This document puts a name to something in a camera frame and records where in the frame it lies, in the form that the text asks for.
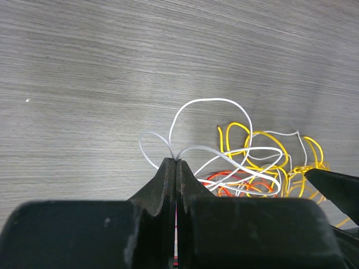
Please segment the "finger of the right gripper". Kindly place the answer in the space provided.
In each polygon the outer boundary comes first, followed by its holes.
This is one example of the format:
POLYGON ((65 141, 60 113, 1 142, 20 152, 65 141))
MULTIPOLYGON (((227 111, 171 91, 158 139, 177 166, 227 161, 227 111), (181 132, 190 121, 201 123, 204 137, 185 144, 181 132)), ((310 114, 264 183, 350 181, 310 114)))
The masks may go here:
POLYGON ((358 225, 358 177, 322 169, 311 169, 305 173, 305 177, 358 225))

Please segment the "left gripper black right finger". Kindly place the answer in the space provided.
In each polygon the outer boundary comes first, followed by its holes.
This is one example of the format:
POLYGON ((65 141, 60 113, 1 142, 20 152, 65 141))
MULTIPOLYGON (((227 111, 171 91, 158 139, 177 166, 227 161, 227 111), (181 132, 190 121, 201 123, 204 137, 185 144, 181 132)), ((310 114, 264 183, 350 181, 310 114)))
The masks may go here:
POLYGON ((176 161, 176 216, 178 267, 191 268, 194 254, 193 225, 190 215, 192 197, 213 197, 214 195, 199 182, 184 160, 176 161))

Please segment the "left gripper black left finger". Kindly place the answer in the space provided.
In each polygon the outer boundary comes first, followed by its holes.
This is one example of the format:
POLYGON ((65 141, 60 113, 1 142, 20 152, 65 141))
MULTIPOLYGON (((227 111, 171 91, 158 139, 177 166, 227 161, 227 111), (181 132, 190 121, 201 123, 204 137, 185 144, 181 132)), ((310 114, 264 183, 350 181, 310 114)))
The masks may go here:
POLYGON ((127 248, 131 268, 173 268, 176 161, 163 159, 154 177, 128 200, 136 207, 127 248))

